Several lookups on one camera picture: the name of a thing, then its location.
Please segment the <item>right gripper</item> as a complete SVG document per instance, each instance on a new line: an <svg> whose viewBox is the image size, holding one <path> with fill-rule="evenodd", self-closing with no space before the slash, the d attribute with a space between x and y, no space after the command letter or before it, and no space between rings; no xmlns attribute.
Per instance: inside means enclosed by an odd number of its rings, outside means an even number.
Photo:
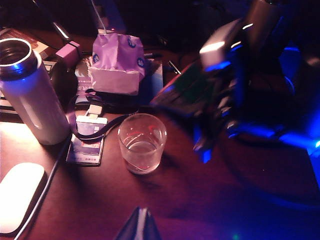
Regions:
<svg viewBox="0 0 320 240"><path fill-rule="evenodd" d="M219 97L226 98L219 111L207 105L195 114L193 151L203 164L210 161L222 129L269 139L307 150L320 148L320 46L310 43L298 50L297 84L285 75L253 75L246 45L231 48L235 82Z"/></svg>

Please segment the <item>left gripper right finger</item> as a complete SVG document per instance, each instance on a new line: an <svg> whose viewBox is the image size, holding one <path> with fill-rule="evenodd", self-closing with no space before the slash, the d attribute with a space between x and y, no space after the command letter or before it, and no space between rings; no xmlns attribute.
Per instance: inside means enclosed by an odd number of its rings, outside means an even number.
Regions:
<svg viewBox="0 0 320 240"><path fill-rule="evenodd" d="M148 208L141 210L142 216L142 239L161 240L161 235L156 225L156 221Z"/></svg>

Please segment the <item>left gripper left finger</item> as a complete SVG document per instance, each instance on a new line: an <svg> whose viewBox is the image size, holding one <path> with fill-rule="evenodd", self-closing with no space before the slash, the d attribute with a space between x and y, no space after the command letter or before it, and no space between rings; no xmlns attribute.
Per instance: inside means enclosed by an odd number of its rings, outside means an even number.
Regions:
<svg viewBox="0 0 320 240"><path fill-rule="evenodd" d="M136 207L130 217L125 222L124 226L118 232L115 240L134 240L138 229L138 220L140 216L140 207Z"/></svg>

